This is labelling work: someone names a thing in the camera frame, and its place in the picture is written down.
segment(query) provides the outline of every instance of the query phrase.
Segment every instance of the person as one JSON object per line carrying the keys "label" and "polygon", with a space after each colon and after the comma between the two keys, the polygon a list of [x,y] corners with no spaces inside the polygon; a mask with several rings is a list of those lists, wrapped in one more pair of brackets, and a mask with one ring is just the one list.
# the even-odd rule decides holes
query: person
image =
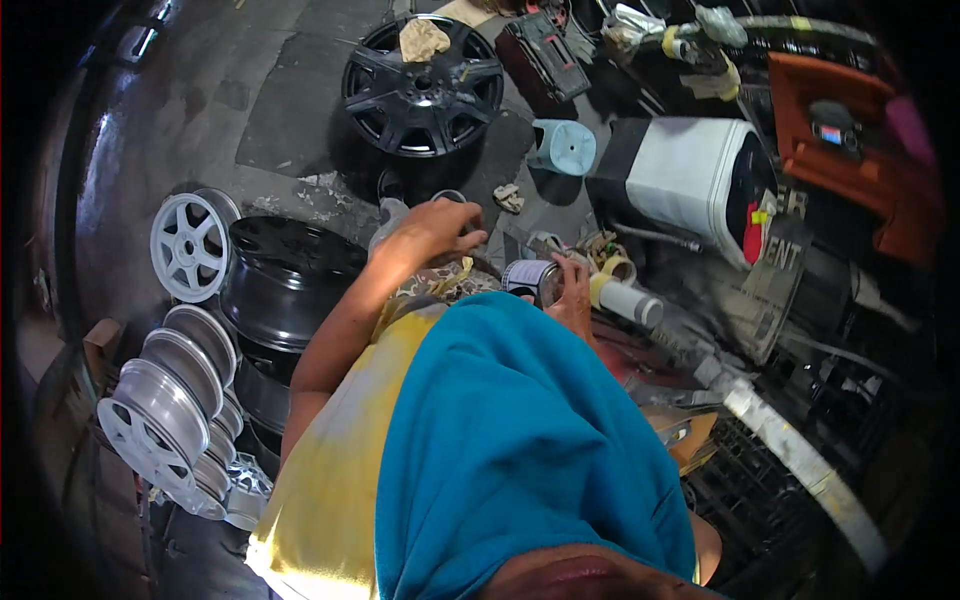
{"label": "person", "polygon": [[585,267],[554,256],[542,311],[391,300],[484,243],[480,215],[413,208],[317,330],[247,564],[286,600],[714,597],[720,539],[597,358]]}

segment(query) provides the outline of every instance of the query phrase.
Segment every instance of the paint can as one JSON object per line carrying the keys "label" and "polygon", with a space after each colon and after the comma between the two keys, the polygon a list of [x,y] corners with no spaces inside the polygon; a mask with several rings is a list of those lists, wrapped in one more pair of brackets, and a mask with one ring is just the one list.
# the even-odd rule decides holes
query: paint can
{"label": "paint can", "polygon": [[552,260],[515,260],[500,281],[504,292],[533,296],[537,308],[553,306],[564,292],[564,272]]}

